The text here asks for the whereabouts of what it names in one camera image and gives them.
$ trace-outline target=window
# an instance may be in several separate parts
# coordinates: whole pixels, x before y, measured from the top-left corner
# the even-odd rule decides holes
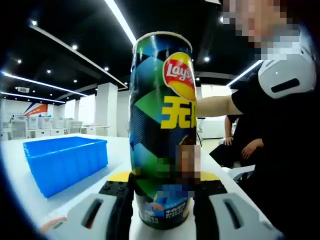
[[[76,100],[67,101],[64,107],[64,118],[75,119]]]
[[[202,84],[201,94],[203,98],[229,96],[232,94],[232,90],[227,86]],[[205,120],[224,121],[225,118],[226,116],[206,117]]]
[[[84,124],[93,124],[95,122],[95,100],[96,96],[84,96],[79,101],[78,120]]]

